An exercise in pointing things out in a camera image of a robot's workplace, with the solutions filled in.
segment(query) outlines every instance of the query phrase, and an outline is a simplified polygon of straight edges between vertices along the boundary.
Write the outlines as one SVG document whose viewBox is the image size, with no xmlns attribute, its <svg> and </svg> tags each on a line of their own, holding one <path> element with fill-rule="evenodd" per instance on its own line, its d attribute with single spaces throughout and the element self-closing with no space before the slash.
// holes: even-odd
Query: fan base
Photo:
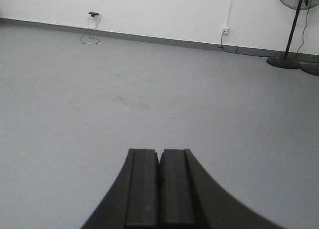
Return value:
<svg viewBox="0 0 319 229">
<path fill-rule="evenodd" d="M 283 57 L 270 57 L 267 59 L 267 63 L 285 69 L 298 69 L 301 64 L 293 59 L 284 59 Z"/>
<path fill-rule="evenodd" d="M 304 64 L 301 66 L 301 69 L 309 74 L 319 76 L 319 64 Z"/>
</svg>

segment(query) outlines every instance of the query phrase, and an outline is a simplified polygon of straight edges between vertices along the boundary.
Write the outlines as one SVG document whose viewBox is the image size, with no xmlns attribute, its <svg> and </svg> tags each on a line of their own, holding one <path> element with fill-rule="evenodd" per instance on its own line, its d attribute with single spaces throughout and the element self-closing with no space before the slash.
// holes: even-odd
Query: baseboard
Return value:
<svg viewBox="0 0 319 229">
<path fill-rule="evenodd" d="M 43 29 L 65 31 L 65 32 L 72 32 L 72 33 L 79 33 L 79 34 L 84 33 L 86 30 L 85 28 L 82 28 L 79 26 L 64 26 L 64 25 L 58 25 L 53 23 L 40 23 L 40 22 L 7 19 L 7 18 L 0 18 L 0 22 L 6 23 L 6 24 L 14 24 L 14 25 L 20 25 L 20 26 L 26 26 L 26 27 L 38 27 Z M 125 33 L 110 32 L 110 31 L 100 31 L 100 30 L 95 30 L 94 35 L 101 36 L 101 37 L 129 40 L 129 41 L 139 41 L 139 42 L 147 42 L 147 43 L 154 43 L 154 44 L 161 44 L 161 45 L 169 45 L 169 46 L 195 48 L 195 49 L 210 50 L 210 51 L 223 51 L 223 49 L 221 49 L 219 44 L 182 41 L 182 40 L 174 40 L 174 39 L 166 39 L 166 38 L 150 37 L 150 36 L 140 36 L 140 35 L 125 34 Z M 249 48 L 249 47 L 241 47 L 241 46 L 225 45 L 223 47 L 225 50 L 229 52 L 232 52 L 234 54 L 241 54 L 241 55 L 270 57 L 270 56 L 282 56 L 284 54 L 283 51 Z M 298 53 L 296 55 L 296 53 L 291 52 L 289 53 L 288 57 L 294 58 L 298 61 L 303 61 L 303 62 L 319 63 L 319 56 L 317 55 L 304 54 L 304 53 Z"/>
</svg>

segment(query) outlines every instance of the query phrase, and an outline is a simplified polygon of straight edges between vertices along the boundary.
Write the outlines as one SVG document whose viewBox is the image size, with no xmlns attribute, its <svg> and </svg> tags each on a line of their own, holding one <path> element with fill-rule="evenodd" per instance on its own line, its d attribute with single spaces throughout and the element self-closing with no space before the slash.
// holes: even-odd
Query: white wall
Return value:
<svg viewBox="0 0 319 229">
<path fill-rule="evenodd" d="M 229 0 L 0 0 L 0 17 L 87 27 L 89 11 L 98 29 L 186 41 L 220 43 Z M 301 13 L 291 51 L 301 43 Z M 294 11 L 279 0 L 233 0 L 224 44 L 284 50 Z M 301 52 L 319 54 L 319 7 L 311 10 Z"/>
</svg>

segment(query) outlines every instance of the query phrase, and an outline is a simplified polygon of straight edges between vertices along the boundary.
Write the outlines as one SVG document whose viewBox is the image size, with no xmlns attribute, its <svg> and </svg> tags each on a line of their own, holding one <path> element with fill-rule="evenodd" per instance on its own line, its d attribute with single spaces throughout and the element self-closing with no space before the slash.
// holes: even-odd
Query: wall outlet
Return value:
<svg viewBox="0 0 319 229">
<path fill-rule="evenodd" d="M 229 27 L 223 27 L 223 33 L 228 34 L 229 33 Z"/>
</svg>

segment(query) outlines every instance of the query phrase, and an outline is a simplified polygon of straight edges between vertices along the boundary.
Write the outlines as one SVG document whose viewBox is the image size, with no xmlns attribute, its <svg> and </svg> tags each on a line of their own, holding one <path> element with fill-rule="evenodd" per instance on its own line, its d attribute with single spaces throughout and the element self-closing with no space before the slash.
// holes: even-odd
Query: black cable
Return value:
<svg viewBox="0 0 319 229">
<path fill-rule="evenodd" d="M 238 53 L 238 47 L 236 48 L 235 52 L 231 52 L 231 51 L 227 51 L 224 49 L 223 46 L 223 36 L 224 36 L 225 32 L 223 31 L 223 33 L 221 34 L 221 40 L 220 40 L 220 46 L 218 48 L 221 48 L 223 51 L 227 52 L 227 53 L 231 53 L 231 54 L 239 54 L 239 55 L 245 55 L 245 56 L 258 56 L 258 57 L 273 57 L 273 56 L 259 56 L 259 55 L 250 55 L 250 54 L 243 54 L 243 53 Z"/>
<path fill-rule="evenodd" d="M 83 34 L 83 36 L 79 39 L 79 41 L 80 41 L 82 44 L 84 44 L 84 45 L 96 45 L 96 44 L 99 44 L 99 42 L 100 42 L 99 39 L 94 38 L 94 37 L 91 37 L 92 32 L 93 32 L 94 30 L 96 30 L 96 28 L 98 27 L 98 25 L 100 24 L 100 22 L 101 22 L 101 20 L 102 20 L 102 16 L 101 16 L 100 14 L 99 14 L 98 16 L 100 16 L 100 21 L 99 21 L 99 23 L 97 23 L 97 24 L 95 23 L 95 28 L 92 29 L 91 32 L 88 34 L 90 39 L 92 39 L 92 40 L 97 40 L 97 42 L 85 43 L 85 42 L 82 41 L 83 37 L 87 34 L 87 32 L 88 32 L 89 29 L 90 29 L 90 18 L 91 18 L 91 16 L 89 16 L 89 26 L 88 26 L 87 30 L 85 31 L 85 33 Z"/>
<path fill-rule="evenodd" d="M 297 55 L 298 55 L 300 49 L 302 48 L 302 46 L 303 46 L 304 43 L 305 43 L 305 31 L 306 31 L 307 24 L 308 24 L 308 14 L 309 14 L 309 11 L 310 11 L 310 8 L 311 8 L 312 1 L 313 1 L 313 0 L 310 0 L 310 5 L 309 5 L 308 11 L 307 11 L 307 15 L 306 15 L 306 24 L 305 24 L 304 31 L 303 31 L 303 42 L 302 42 L 302 44 L 300 45 L 300 47 L 298 48 L 298 51 L 296 52 L 295 59 L 297 58 Z"/>
</svg>

